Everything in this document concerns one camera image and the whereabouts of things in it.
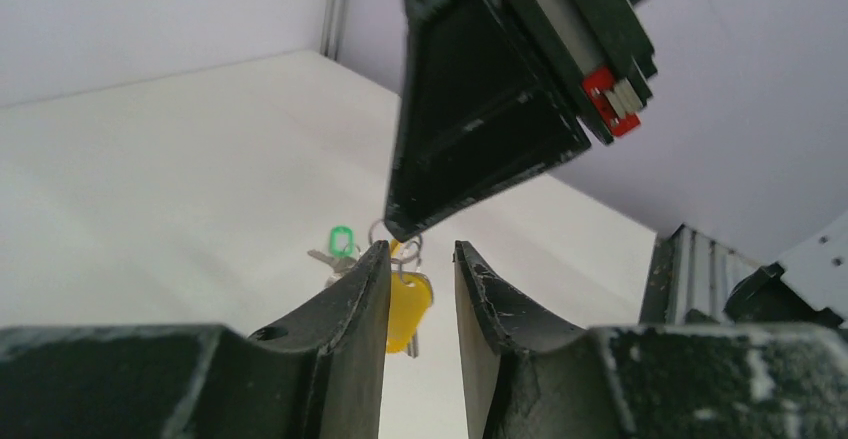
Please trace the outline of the key with yellow tag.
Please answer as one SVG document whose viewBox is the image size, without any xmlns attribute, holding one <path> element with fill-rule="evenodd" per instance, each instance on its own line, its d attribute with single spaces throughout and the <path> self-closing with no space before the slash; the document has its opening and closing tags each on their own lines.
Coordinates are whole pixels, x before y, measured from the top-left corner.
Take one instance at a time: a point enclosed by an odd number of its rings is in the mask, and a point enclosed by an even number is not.
<svg viewBox="0 0 848 439">
<path fill-rule="evenodd" d="M 402 289 L 390 276 L 390 307 L 387 325 L 386 353 L 419 356 L 418 327 L 434 303 L 432 284 L 423 289 Z"/>
</svg>

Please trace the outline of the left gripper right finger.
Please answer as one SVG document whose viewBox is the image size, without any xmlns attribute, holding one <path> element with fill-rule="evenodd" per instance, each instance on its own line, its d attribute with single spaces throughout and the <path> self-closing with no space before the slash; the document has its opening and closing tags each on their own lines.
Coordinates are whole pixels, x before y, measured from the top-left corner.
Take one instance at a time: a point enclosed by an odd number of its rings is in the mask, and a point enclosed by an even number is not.
<svg viewBox="0 0 848 439">
<path fill-rule="evenodd" d="M 847 333 L 757 270 L 721 324 L 579 328 L 454 249 L 472 438 L 843 438 Z"/>
</svg>

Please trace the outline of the large keyring with yellow grip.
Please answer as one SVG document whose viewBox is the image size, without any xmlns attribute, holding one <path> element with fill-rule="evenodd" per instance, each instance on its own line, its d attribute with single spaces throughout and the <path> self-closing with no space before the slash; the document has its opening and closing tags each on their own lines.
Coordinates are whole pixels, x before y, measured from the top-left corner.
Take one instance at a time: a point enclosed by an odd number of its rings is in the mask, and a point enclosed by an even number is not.
<svg viewBox="0 0 848 439">
<path fill-rule="evenodd" d="M 389 272 L 391 279 L 400 284 L 402 289 L 423 289 L 429 286 L 429 279 L 422 275 L 423 237 L 414 236 L 408 240 L 398 240 L 391 237 L 382 219 L 371 222 L 366 231 L 367 251 L 377 242 L 388 244 Z"/>
</svg>

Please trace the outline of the aluminium frame rail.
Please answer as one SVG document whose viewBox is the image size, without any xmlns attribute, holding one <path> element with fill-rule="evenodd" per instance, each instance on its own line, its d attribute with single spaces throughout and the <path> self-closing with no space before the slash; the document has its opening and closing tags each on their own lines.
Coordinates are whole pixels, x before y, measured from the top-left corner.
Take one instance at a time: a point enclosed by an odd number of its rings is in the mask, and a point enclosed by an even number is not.
<svg viewBox="0 0 848 439">
<path fill-rule="evenodd" d="M 654 242 L 640 323 L 684 324 L 698 314 L 727 323 L 733 289 L 760 264 L 715 239 L 680 226 Z"/>
</svg>

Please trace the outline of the key with green tag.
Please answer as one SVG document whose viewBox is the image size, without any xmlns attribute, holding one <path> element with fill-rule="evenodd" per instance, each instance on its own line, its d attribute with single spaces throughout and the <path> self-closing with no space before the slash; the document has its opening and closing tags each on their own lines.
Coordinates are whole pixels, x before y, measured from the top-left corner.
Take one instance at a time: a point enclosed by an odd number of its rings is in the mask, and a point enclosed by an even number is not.
<svg viewBox="0 0 848 439">
<path fill-rule="evenodd" d="M 346 225 L 336 225 L 330 229 L 327 246 L 324 250 L 310 249 L 307 255 L 331 269 L 324 288 L 331 287 L 343 278 L 361 257 L 362 249 L 355 241 L 354 231 Z"/>
</svg>

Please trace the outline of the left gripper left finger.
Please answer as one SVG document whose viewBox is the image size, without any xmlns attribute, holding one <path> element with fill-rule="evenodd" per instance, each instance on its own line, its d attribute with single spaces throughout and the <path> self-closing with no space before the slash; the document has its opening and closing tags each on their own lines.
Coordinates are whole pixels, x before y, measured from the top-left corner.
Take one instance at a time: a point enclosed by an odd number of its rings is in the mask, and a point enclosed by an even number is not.
<svg viewBox="0 0 848 439">
<path fill-rule="evenodd" d="M 390 253 L 243 336 L 219 324 L 1 333 L 5 438 L 374 438 Z"/>
</svg>

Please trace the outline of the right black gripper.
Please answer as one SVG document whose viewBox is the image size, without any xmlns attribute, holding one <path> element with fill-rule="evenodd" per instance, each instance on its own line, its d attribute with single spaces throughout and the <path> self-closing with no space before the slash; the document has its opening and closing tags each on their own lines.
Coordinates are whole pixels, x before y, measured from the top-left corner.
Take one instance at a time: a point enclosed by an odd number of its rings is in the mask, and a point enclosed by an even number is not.
<svg viewBox="0 0 848 439">
<path fill-rule="evenodd" d="M 640 124 L 657 74 L 643 0 L 403 0 L 384 222 L 406 241 Z"/>
</svg>

